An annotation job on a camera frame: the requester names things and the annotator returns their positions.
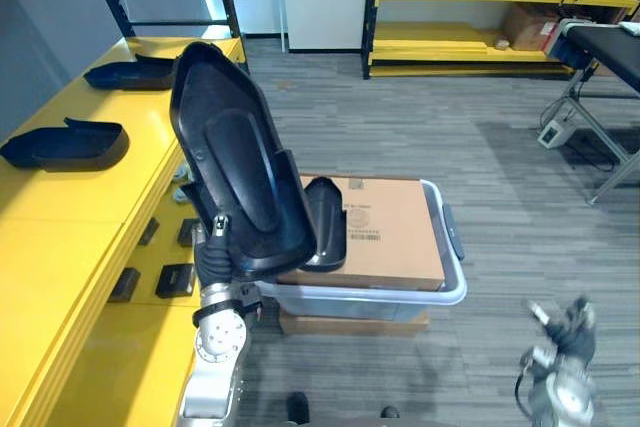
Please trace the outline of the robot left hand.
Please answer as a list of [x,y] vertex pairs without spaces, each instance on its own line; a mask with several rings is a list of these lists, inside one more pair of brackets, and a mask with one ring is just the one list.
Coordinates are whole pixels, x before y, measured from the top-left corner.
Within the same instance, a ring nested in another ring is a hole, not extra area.
[[213,219],[211,232],[202,222],[192,228],[194,267],[200,290],[204,292],[214,284],[230,284],[233,280],[233,265],[229,253],[229,218],[217,215]]

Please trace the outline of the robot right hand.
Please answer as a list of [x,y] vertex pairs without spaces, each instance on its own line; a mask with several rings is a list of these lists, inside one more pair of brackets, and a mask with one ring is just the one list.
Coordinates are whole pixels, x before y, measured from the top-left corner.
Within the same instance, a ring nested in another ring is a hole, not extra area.
[[523,305],[555,344],[558,354],[577,358],[585,366],[592,361],[596,349],[596,317],[589,297],[577,297],[560,315],[551,315],[532,300],[525,299]]

